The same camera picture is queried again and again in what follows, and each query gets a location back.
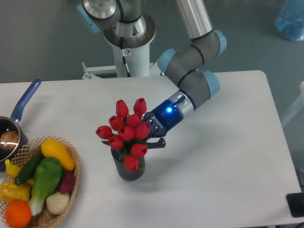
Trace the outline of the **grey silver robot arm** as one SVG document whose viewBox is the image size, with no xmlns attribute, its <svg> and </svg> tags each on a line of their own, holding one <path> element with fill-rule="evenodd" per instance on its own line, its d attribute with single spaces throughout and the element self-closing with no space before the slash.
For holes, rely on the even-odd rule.
<svg viewBox="0 0 304 228">
<path fill-rule="evenodd" d="M 217 77 L 200 68 L 225 50 L 225 36 L 213 29 L 203 1 L 178 0 L 176 5 L 191 44 L 182 52 L 168 49 L 157 60 L 178 91 L 147 114 L 149 136 L 158 138 L 148 144 L 150 149 L 163 148 L 166 133 L 220 89 Z M 149 76 L 156 26 L 140 0 L 84 0 L 76 10 L 85 26 L 94 34 L 102 32 L 112 46 L 118 77 Z"/>
</svg>

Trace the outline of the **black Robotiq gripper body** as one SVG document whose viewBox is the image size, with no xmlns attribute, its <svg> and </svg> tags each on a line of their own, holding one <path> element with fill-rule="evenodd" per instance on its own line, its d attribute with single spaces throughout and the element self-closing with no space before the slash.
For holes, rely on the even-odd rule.
<svg viewBox="0 0 304 228">
<path fill-rule="evenodd" d="M 151 126 L 148 138 L 164 137 L 169 130 L 183 120 L 183 115 L 177 108 L 177 104 L 178 102 L 165 100 L 144 115 L 143 120 Z"/>
</svg>

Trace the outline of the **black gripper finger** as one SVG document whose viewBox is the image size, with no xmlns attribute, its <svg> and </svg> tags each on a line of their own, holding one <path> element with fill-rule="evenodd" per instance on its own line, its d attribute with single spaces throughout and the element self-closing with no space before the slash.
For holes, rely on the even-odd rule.
<svg viewBox="0 0 304 228">
<path fill-rule="evenodd" d="M 161 137 L 157 142 L 147 142 L 148 148 L 164 148 L 166 146 L 166 141 Z"/>
</svg>

